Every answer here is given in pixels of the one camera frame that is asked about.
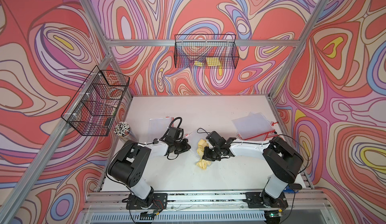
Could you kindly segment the yellow microfiber cloth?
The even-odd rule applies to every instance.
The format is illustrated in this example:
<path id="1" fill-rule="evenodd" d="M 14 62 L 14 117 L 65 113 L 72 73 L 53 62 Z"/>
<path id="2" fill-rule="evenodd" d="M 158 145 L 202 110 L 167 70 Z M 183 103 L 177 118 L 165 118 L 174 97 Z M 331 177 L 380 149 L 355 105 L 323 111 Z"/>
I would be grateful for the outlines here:
<path id="1" fill-rule="evenodd" d="M 199 155 L 200 160 L 196 163 L 196 166 L 202 170 L 206 170 L 207 167 L 211 165 L 210 161 L 204 160 L 204 150 L 206 147 L 209 147 L 208 142 L 204 139 L 200 139 L 197 149 L 197 154 Z"/>

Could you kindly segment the clear mesh document bag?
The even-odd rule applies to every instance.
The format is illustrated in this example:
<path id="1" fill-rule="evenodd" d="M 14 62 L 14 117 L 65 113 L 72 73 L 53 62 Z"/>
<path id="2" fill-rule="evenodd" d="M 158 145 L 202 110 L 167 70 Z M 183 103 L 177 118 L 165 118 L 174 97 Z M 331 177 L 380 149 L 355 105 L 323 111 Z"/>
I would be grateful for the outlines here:
<path id="1" fill-rule="evenodd" d="M 263 141 L 275 135 L 274 122 L 262 113 L 250 112 L 247 116 L 232 120 L 237 135 L 242 140 Z"/>
<path id="2" fill-rule="evenodd" d="M 148 141 L 153 142 L 155 139 L 161 139 L 173 120 L 173 117 L 151 118 L 148 126 Z"/>
<path id="3" fill-rule="evenodd" d="M 197 153 L 198 150 L 198 143 L 201 139 L 206 140 L 207 133 L 197 133 L 196 131 L 185 134 L 185 138 L 188 140 L 188 144 L 191 146 L 189 149 L 189 152 L 197 159 L 200 159 L 199 154 Z"/>

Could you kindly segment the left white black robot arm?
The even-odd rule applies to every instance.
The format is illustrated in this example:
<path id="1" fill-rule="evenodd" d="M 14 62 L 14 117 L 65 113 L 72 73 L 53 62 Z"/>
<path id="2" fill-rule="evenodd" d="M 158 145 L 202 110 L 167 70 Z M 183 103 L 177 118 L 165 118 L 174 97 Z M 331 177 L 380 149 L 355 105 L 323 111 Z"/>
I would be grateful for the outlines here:
<path id="1" fill-rule="evenodd" d="M 153 188 L 142 178 L 147 162 L 155 157 L 179 156 L 191 149 L 184 130 L 169 127 L 160 139 L 142 144 L 132 140 L 125 142 L 108 165 L 107 174 L 123 183 L 140 200 L 151 198 Z"/>

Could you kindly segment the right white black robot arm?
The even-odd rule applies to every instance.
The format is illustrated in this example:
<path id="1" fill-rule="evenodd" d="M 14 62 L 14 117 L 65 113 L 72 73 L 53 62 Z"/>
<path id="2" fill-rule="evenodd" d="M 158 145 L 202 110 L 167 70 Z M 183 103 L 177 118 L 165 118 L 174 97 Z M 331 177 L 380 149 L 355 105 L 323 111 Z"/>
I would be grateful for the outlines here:
<path id="1" fill-rule="evenodd" d="M 211 146 L 204 148 L 203 160 L 215 162 L 231 157 L 265 160 L 273 175 L 264 187 L 262 196 L 271 199 L 278 199 L 288 185 L 294 184 L 304 162 L 301 154 L 279 136 L 266 141 L 247 141 L 234 137 L 224 139 L 212 131 L 206 140 Z"/>

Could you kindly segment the small yellow sticky note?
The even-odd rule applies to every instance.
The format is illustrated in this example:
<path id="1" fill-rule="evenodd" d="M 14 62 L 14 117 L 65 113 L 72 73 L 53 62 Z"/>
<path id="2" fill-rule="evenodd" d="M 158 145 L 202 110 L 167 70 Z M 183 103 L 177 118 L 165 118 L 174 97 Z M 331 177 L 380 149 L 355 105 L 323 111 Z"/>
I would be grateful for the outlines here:
<path id="1" fill-rule="evenodd" d="M 203 67 L 203 66 L 204 66 L 204 63 L 199 62 L 199 61 L 195 61 L 195 62 L 194 62 L 194 66 L 196 66 L 196 67 Z"/>

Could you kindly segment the yellow sticky note pad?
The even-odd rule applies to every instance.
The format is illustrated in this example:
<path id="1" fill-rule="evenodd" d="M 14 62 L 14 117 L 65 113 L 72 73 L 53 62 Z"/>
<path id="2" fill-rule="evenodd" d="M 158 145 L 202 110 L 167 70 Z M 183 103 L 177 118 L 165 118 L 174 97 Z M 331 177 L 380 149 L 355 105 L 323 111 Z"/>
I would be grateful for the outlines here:
<path id="1" fill-rule="evenodd" d="M 208 67 L 220 67 L 222 63 L 218 57 L 207 57 L 206 64 Z"/>

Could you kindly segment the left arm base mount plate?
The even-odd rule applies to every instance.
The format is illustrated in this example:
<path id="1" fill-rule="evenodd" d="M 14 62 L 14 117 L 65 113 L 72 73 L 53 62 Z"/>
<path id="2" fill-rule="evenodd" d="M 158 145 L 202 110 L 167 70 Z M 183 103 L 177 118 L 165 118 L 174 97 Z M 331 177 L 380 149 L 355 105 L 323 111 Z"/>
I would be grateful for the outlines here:
<path id="1" fill-rule="evenodd" d="M 150 196 L 145 199 L 130 195 L 128 198 L 122 200 L 122 203 L 126 203 L 127 210 L 164 210 L 167 208 L 167 201 L 167 193 L 155 193 L 150 194 Z"/>

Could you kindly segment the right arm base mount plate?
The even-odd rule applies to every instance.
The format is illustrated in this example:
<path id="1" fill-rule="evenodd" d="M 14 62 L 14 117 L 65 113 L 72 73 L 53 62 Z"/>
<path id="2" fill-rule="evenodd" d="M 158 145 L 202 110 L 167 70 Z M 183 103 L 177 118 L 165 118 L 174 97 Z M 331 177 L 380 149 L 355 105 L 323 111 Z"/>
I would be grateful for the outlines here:
<path id="1" fill-rule="evenodd" d="M 284 192 L 282 192 L 278 198 L 273 198 L 265 192 L 247 192 L 246 199 L 243 202 L 248 204 L 250 209 L 283 209 L 288 208 L 288 202 L 286 200 Z"/>

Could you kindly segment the blue black handled tool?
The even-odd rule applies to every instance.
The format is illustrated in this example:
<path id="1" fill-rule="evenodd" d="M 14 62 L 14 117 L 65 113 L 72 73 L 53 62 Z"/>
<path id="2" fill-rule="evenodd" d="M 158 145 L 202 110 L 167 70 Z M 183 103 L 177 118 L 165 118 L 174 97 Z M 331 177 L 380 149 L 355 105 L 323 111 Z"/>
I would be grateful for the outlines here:
<path id="1" fill-rule="evenodd" d="M 292 184 L 289 184 L 286 188 L 285 188 L 285 192 L 292 192 L 292 193 L 297 193 L 299 192 L 300 190 L 302 190 L 302 185 L 301 184 L 298 184 L 298 183 L 292 183 Z"/>

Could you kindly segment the aluminium front rail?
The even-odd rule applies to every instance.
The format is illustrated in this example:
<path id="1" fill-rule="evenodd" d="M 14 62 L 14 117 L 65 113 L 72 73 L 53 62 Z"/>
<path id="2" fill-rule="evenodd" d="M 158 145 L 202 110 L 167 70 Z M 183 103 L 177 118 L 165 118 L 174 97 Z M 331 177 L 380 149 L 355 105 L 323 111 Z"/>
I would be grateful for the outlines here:
<path id="1" fill-rule="evenodd" d="M 248 208 L 243 202 L 247 192 L 258 190 L 207 190 L 207 191 L 166 191 L 168 211 L 238 211 Z M 124 211 L 123 199 L 129 192 L 95 192 L 86 198 L 84 210 Z M 326 194 L 321 190 L 303 189 L 285 194 L 289 209 L 317 210 L 330 207 Z"/>

